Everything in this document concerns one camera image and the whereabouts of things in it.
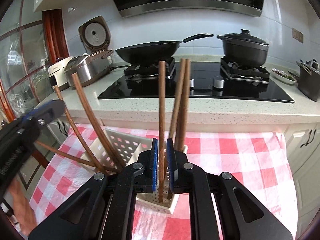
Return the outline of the person's left hand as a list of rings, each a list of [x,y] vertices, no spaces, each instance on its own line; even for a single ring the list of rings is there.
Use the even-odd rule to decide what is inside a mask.
[[[21,231],[24,235],[29,236],[37,227],[35,213],[30,207],[27,198],[25,198],[20,182],[17,179],[12,180],[8,190],[12,195],[13,210],[15,217],[20,224]]]

